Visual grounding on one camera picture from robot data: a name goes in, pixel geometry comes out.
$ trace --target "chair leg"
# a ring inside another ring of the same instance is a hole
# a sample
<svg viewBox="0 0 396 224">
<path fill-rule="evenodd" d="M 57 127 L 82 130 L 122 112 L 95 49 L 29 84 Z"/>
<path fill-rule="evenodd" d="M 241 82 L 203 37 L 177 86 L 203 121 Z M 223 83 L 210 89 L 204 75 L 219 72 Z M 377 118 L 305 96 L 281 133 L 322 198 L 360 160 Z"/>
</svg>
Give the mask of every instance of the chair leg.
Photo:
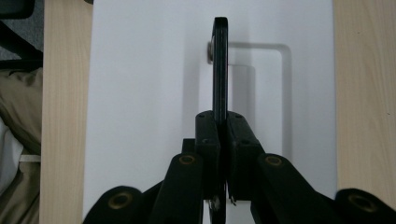
<svg viewBox="0 0 396 224">
<path fill-rule="evenodd" d="M 22 59 L 43 59 L 43 52 L 15 34 L 2 21 L 0 21 L 0 46 L 18 54 Z"/>
</svg>

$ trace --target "wooden surface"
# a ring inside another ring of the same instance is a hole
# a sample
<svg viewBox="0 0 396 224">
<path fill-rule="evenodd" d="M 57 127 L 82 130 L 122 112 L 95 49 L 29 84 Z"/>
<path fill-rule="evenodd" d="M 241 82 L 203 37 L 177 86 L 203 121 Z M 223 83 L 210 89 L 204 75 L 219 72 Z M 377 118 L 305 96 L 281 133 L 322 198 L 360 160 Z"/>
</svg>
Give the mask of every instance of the wooden surface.
<svg viewBox="0 0 396 224">
<path fill-rule="evenodd" d="M 334 1 L 338 187 L 396 209 L 396 1 Z"/>
<path fill-rule="evenodd" d="M 396 208 L 396 1 L 334 0 L 338 186 Z M 92 6 L 47 0 L 40 223 L 82 221 Z"/>
<path fill-rule="evenodd" d="M 92 6 L 46 0 L 40 223 L 81 223 Z"/>
</svg>

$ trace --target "chair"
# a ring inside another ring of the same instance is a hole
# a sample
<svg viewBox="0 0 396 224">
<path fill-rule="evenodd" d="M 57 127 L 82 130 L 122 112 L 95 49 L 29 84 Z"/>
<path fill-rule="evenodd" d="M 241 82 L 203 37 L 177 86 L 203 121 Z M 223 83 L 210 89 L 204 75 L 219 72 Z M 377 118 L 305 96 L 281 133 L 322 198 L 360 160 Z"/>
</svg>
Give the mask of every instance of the chair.
<svg viewBox="0 0 396 224">
<path fill-rule="evenodd" d="M 0 20 L 26 19 L 34 10 L 35 0 L 0 0 Z M 33 70 L 43 66 L 43 52 L 15 34 L 0 21 L 0 47 L 21 57 L 20 60 L 0 61 L 0 69 Z"/>
</svg>

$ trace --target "white surface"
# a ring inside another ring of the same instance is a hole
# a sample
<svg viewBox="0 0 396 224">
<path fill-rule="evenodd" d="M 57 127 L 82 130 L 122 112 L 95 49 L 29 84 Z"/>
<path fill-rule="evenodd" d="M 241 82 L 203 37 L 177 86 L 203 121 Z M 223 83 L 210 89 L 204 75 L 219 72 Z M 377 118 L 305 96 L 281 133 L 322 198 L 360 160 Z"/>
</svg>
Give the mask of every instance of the white surface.
<svg viewBox="0 0 396 224">
<path fill-rule="evenodd" d="M 195 115 L 211 109 L 215 17 L 229 21 L 229 110 L 333 197 L 332 1 L 96 1 L 84 216 L 111 188 L 161 181 L 194 137 Z M 229 209 L 228 223 L 253 223 L 248 203 Z"/>
</svg>

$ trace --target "beige fabric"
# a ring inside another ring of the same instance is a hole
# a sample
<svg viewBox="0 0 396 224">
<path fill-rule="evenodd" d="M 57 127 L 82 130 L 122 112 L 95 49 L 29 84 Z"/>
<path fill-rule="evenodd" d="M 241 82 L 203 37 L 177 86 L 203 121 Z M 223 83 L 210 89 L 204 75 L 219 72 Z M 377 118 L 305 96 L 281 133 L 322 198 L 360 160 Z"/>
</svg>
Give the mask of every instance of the beige fabric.
<svg viewBox="0 0 396 224">
<path fill-rule="evenodd" d="M 0 115 L 14 136 L 40 154 L 43 70 L 0 70 Z"/>
<path fill-rule="evenodd" d="M 40 163 L 20 162 L 20 170 L 0 196 L 0 223 L 38 223 Z"/>
</svg>

